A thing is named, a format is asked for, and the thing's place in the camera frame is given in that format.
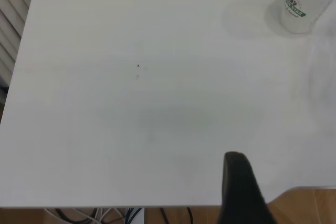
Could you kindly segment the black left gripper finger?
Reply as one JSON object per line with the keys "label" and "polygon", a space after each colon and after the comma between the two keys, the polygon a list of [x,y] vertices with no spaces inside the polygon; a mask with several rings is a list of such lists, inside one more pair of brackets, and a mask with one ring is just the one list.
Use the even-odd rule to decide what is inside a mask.
{"label": "black left gripper finger", "polygon": [[217,222],[276,223],[243,153],[227,152],[224,155],[222,205]]}

